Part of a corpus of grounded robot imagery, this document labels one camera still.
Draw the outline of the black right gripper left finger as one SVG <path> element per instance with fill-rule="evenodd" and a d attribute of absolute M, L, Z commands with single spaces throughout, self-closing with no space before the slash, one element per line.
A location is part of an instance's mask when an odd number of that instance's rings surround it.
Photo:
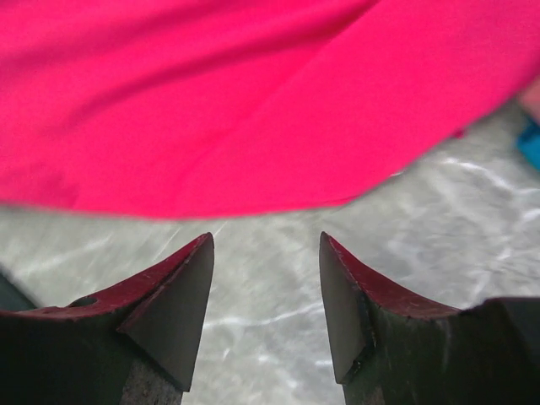
<path fill-rule="evenodd" d="M 2 277 L 2 403 L 180 403 L 192 385 L 212 278 L 208 233 L 64 307 L 39 307 Z"/>

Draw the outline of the magenta t shirt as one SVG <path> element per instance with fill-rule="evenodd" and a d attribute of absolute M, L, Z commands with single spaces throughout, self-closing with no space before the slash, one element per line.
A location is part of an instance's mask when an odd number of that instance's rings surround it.
<path fill-rule="evenodd" d="M 1 200 L 338 205 L 538 74 L 536 1 L 4 1 Z"/>

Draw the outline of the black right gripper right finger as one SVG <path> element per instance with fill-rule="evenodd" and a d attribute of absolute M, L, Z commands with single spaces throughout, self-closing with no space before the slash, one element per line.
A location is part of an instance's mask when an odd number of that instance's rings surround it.
<path fill-rule="evenodd" d="M 393 282 L 327 233 L 319 268 L 346 403 L 538 403 L 538 298 L 492 298 L 459 310 Z"/>

